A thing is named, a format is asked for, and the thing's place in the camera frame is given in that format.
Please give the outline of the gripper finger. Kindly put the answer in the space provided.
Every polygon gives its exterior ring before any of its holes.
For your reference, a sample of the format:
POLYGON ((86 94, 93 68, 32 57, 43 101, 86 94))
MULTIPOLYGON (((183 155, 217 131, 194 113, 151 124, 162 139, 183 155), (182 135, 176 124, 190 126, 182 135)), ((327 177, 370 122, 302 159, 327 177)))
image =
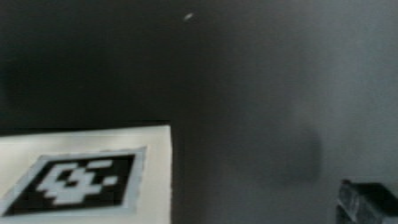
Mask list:
POLYGON ((336 224, 398 224, 398 196, 381 183, 341 181, 336 224))

